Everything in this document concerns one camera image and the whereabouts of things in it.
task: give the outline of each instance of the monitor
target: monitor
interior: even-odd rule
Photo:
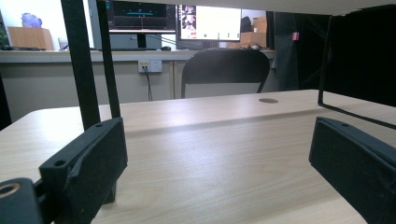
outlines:
[[[240,8],[177,5],[177,39],[239,41]]]
[[[145,34],[175,34],[176,6],[169,4],[106,1],[111,34],[137,35],[138,47],[146,47]]]

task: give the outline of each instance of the table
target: table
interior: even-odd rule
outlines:
[[[128,167],[93,223],[365,223],[310,166],[317,116],[396,147],[395,131],[316,103],[318,91],[122,104]],[[274,99],[277,103],[263,103]],[[396,108],[325,92],[325,102],[395,123]],[[100,107],[109,119],[107,105]],[[77,107],[32,112],[0,132],[0,182],[83,132]]]

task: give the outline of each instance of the dark monitor screen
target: dark monitor screen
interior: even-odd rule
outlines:
[[[176,6],[129,1],[106,1],[111,34],[174,34]]]
[[[240,8],[177,6],[179,40],[239,41]]]

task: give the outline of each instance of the computer monitor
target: computer monitor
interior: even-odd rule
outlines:
[[[239,41],[240,8],[177,5],[177,39]]]
[[[137,46],[146,47],[145,34],[175,34],[176,6],[169,4],[107,0],[111,34],[137,35]]]

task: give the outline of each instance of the monitor screen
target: monitor screen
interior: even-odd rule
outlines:
[[[106,1],[111,34],[174,34],[176,6],[129,1]]]
[[[177,6],[179,40],[239,41],[241,9]]]

